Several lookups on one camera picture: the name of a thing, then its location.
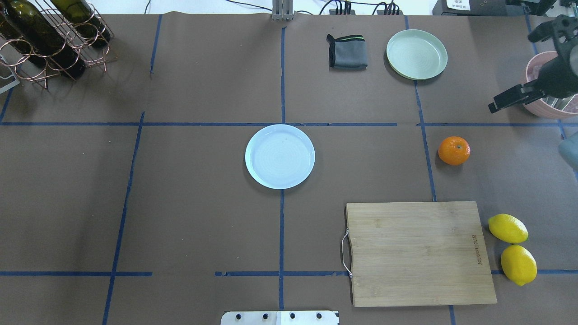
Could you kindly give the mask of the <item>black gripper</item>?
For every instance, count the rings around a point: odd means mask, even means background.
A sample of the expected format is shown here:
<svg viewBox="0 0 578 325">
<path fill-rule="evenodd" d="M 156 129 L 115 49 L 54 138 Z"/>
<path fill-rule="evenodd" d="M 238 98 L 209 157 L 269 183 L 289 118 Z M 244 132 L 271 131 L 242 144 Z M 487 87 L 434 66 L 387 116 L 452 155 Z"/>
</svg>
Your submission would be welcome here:
<svg viewBox="0 0 578 325">
<path fill-rule="evenodd" d="M 514 105 L 532 103 L 542 98 L 542 94 L 563 99 L 578 92 L 577 18 L 561 14 L 539 24 L 527 39 L 532 43 L 551 39 L 557 57 L 541 66 L 537 79 L 496 95 L 488 105 L 491 114 Z"/>
</svg>

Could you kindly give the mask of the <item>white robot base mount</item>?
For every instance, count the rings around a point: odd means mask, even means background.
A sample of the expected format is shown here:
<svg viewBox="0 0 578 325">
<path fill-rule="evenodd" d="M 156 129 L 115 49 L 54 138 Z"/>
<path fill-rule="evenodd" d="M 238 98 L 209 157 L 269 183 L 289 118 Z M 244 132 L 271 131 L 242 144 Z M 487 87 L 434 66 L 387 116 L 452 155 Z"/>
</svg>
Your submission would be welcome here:
<svg viewBox="0 0 578 325">
<path fill-rule="evenodd" d="M 339 312 L 312 311 L 231 311 L 221 317 L 221 325 L 339 325 Z"/>
</svg>

